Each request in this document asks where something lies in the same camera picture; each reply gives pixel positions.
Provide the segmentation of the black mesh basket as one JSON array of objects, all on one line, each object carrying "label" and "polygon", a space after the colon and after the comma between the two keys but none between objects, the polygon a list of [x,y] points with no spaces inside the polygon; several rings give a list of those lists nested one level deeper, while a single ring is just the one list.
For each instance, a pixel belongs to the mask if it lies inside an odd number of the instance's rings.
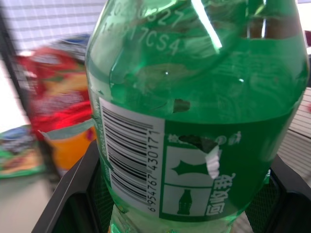
[{"label": "black mesh basket", "polygon": [[[113,202],[92,142],[63,176],[31,233],[107,233]],[[311,187],[281,158],[232,233],[311,233]]]}]

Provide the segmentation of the orange snack bag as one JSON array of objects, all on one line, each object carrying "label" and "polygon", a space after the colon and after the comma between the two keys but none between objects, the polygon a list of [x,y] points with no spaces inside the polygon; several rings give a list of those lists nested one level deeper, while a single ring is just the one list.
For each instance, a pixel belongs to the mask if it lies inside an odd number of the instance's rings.
[{"label": "orange snack bag", "polygon": [[57,129],[39,133],[52,147],[52,159],[62,177],[82,158],[90,143],[96,139],[93,119],[83,122],[62,121]]}]

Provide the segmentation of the green snack bag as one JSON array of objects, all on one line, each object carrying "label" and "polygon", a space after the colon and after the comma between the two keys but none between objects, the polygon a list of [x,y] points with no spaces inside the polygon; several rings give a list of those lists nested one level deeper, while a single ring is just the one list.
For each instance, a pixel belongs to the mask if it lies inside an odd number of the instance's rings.
[{"label": "green snack bag", "polygon": [[44,165],[30,125],[0,133],[0,180],[42,172]]}]

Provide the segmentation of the white slatted rack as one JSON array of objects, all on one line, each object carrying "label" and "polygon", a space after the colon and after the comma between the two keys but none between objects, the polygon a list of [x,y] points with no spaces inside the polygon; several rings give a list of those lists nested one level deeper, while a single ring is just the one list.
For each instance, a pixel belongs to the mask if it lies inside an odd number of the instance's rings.
[{"label": "white slatted rack", "polygon": [[277,153],[311,187],[311,87],[306,88]]}]

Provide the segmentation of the blue snack bag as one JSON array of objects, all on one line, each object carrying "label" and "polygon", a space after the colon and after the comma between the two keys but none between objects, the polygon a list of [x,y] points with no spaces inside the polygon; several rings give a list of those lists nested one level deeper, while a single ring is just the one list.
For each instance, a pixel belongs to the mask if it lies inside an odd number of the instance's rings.
[{"label": "blue snack bag", "polygon": [[76,34],[56,41],[54,46],[56,49],[70,54],[79,63],[84,64],[89,39],[90,34],[88,33]]}]

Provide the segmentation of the red snack bag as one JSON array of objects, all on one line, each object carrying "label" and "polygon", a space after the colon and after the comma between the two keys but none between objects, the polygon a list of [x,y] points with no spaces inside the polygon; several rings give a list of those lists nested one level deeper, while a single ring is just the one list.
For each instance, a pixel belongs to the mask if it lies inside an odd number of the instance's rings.
[{"label": "red snack bag", "polygon": [[39,140],[91,118],[84,51],[44,46],[17,61],[31,86],[30,122]]}]

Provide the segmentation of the green plastic soda bottle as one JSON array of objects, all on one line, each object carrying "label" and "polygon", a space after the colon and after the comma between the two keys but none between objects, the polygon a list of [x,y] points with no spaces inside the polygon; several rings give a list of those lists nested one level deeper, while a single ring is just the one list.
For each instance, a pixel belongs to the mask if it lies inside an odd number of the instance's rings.
[{"label": "green plastic soda bottle", "polygon": [[306,89],[297,0],[106,0],[86,74],[111,233],[229,233]]}]

